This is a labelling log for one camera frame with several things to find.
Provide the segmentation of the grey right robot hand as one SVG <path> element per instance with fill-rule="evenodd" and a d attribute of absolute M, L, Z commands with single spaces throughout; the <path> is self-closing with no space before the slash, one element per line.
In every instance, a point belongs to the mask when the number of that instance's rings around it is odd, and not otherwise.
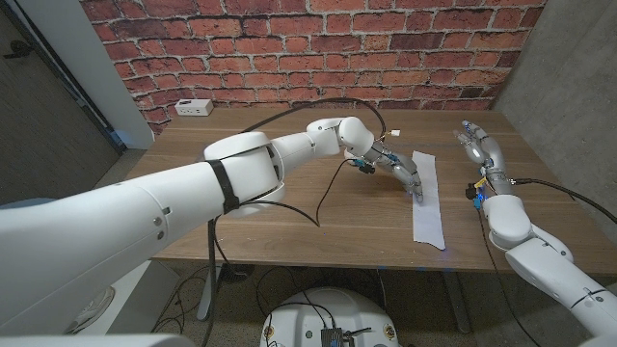
<path fill-rule="evenodd" d="M 463 120 L 464 132 L 454 130 L 454 136 L 465 148 L 468 158 L 480 166 L 481 174 L 498 195 L 513 195 L 512 183 L 506 173 L 505 159 L 497 141 L 477 124 Z"/>

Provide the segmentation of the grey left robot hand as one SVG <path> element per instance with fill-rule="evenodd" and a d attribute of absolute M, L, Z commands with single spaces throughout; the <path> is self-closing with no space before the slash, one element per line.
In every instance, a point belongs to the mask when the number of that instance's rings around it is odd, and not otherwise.
<path fill-rule="evenodd" d="M 382 143 L 375 142 L 362 159 L 373 166 L 391 173 L 403 188 L 414 195 L 416 201 L 423 202 L 421 178 L 416 163 L 408 156 L 392 151 Z"/>

